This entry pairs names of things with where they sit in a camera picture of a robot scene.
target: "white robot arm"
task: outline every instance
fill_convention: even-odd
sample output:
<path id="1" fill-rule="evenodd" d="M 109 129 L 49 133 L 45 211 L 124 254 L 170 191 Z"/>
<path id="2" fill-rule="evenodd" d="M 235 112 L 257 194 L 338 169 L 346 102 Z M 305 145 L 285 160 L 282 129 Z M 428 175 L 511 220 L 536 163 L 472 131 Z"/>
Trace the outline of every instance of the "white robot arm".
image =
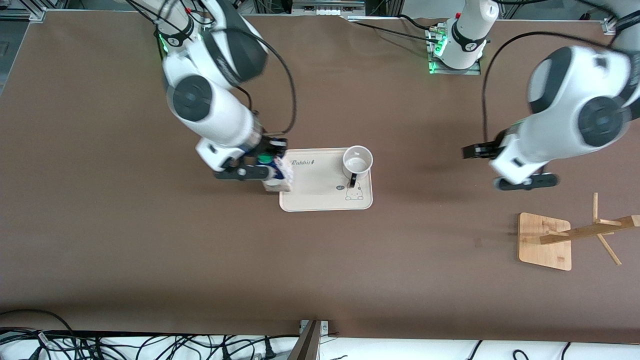
<path id="1" fill-rule="evenodd" d="M 640 3 L 616 1 L 623 15 L 614 43 L 618 51 L 571 46 L 554 51 L 534 70 L 528 91 L 532 115 L 500 132 L 492 142 L 463 148 L 464 158 L 490 158 L 496 186 L 517 190 L 555 186 L 553 174 L 535 174 L 549 161 L 600 150 L 620 139 L 640 117 L 638 52 Z"/>
<path id="2" fill-rule="evenodd" d="M 194 14 L 180 1 L 144 2 L 148 6 L 138 9 L 151 19 L 155 16 L 159 28 L 173 28 L 169 43 L 171 38 L 183 40 L 163 60 L 167 100 L 172 113 L 202 137 L 196 146 L 200 157 L 219 179 L 283 179 L 285 174 L 274 163 L 284 155 L 287 140 L 266 136 L 256 115 L 229 92 L 264 70 L 267 49 L 258 31 L 228 0 L 202 1 L 214 21 L 202 22 L 211 25 L 203 25 L 199 33 L 183 32 L 183 26 L 191 29 Z M 246 156 L 260 156 L 262 161 L 247 165 Z"/>
<path id="3" fill-rule="evenodd" d="M 460 17 L 447 20 L 447 37 L 435 56 L 452 69 L 471 67 L 482 56 L 486 36 L 499 12 L 492 0 L 465 0 Z"/>

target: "mug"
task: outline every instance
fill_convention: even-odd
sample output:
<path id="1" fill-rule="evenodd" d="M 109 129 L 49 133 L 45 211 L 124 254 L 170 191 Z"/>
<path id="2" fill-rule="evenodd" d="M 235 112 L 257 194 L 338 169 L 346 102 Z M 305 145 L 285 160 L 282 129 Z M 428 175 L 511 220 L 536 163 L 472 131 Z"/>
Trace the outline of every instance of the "mug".
<path id="1" fill-rule="evenodd" d="M 373 155 L 364 146 L 352 146 L 342 155 L 342 172 L 349 179 L 349 188 L 356 185 L 356 180 L 369 175 L 373 165 Z"/>

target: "beige tray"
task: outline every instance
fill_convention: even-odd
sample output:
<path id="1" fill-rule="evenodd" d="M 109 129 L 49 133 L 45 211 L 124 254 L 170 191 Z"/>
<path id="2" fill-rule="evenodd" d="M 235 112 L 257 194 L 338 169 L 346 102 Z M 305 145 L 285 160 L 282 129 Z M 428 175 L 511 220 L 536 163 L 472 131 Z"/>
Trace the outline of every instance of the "beige tray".
<path id="1" fill-rule="evenodd" d="M 371 173 L 348 188 L 342 173 L 346 147 L 288 150 L 284 160 L 293 169 L 293 191 L 280 193 L 284 211 L 364 210 L 373 204 Z"/>

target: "metal frame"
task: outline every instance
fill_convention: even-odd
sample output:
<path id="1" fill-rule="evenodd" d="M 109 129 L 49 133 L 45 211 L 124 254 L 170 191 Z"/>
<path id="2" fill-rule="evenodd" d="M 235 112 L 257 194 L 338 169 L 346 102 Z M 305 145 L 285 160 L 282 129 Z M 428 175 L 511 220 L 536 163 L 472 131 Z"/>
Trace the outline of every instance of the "metal frame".
<path id="1" fill-rule="evenodd" d="M 615 35 L 616 34 L 616 23 L 618 22 L 615 18 L 607 18 L 600 21 L 600 25 L 602 25 L 602 31 L 605 35 Z"/>
<path id="2" fill-rule="evenodd" d="M 64 9 L 67 7 L 68 0 L 58 0 L 54 4 L 54 0 L 18 0 L 22 4 L 24 10 L 7 9 L 0 11 L 0 20 L 28 20 L 33 22 L 42 22 L 48 9 Z"/>
<path id="3" fill-rule="evenodd" d="M 366 15 L 364 0 L 293 0 L 291 15 L 320 15 L 318 10 L 338 10 L 340 16 Z"/>
<path id="4" fill-rule="evenodd" d="M 404 0 L 390 0 L 387 3 L 387 15 L 398 16 L 402 13 Z"/>
<path id="5" fill-rule="evenodd" d="M 328 322 L 303 320 L 300 322 L 300 329 L 302 335 L 296 341 L 287 360 L 317 360 L 320 337 L 328 334 Z"/>

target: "brown table surface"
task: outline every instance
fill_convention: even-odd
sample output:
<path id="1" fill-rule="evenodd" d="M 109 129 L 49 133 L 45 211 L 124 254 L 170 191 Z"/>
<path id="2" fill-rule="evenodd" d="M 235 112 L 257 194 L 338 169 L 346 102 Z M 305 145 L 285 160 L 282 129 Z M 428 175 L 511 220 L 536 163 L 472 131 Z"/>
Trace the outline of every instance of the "brown table surface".
<path id="1" fill-rule="evenodd" d="M 498 192 L 485 160 L 460 155 L 481 141 L 480 76 L 430 75 L 422 42 L 338 17 L 250 21 L 296 80 L 291 147 L 370 148 L 373 206 L 286 213 L 260 183 L 215 180 L 167 108 L 151 24 L 50 12 L 30 25 L 0 97 L 0 307 L 51 309 L 91 330 L 274 334 L 322 318 L 341 336 L 640 339 L 640 233 L 608 237 L 622 266 L 594 238 L 573 244 L 570 272 L 516 259 L 520 212 L 585 225 L 598 191 L 601 216 L 640 214 L 640 127 L 552 162 L 555 188 Z M 487 57 L 539 29 L 610 39 L 597 22 L 504 21 Z M 529 75 L 564 44 L 531 37 L 503 52 L 492 136 L 528 115 Z M 246 88 L 264 125 L 284 128 L 274 57 Z"/>

